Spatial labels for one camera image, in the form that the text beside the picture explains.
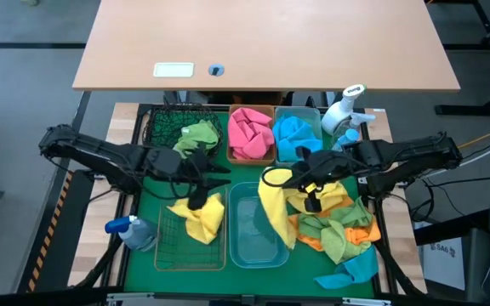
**clear plastic bin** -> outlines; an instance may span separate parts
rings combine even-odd
[[[258,188],[258,183],[236,184],[228,201],[230,257],[245,269],[279,267],[289,255],[265,214]]]
[[[284,115],[296,116],[309,123],[315,137],[322,141],[321,112],[318,109],[312,107],[278,106],[275,113],[275,122]],[[276,155],[277,166],[290,166],[292,164],[294,164],[294,162],[279,161],[279,155]]]

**pink cloth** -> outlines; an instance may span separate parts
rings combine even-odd
[[[275,144],[271,118],[256,110],[239,108],[228,119],[228,144],[237,159],[262,159]]]

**white label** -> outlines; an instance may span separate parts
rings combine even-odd
[[[154,77],[192,77],[194,63],[156,63]]]

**green mat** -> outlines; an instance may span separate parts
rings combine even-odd
[[[228,115],[218,114],[224,131],[227,129]],[[324,134],[325,143],[330,138]],[[230,164],[225,157],[227,138],[216,157],[216,162],[231,169],[231,174],[211,176],[231,179],[228,190],[241,182],[258,182],[263,167],[238,166]],[[344,180],[344,186],[352,198],[358,197],[354,178]],[[170,196],[168,184],[145,180],[145,186],[160,195]],[[172,205],[172,201],[141,195],[139,217],[158,222],[160,206]],[[313,278],[330,275],[335,264],[324,252],[317,252],[297,241],[290,252],[288,261],[275,269],[242,269],[230,257],[229,243],[226,244],[226,266],[221,271],[158,271],[154,267],[154,250],[131,252],[128,272],[124,283],[125,292],[166,292],[195,294],[252,294],[281,297],[348,297],[372,298],[372,282],[348,286],[338,290],[322,289]]]

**blue container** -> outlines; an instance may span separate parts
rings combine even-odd
[[[245,269],[275,268],[288,260],[288,249],[271,226],[258,189],[258,183],[240,183],[229,195],[230,257]]]

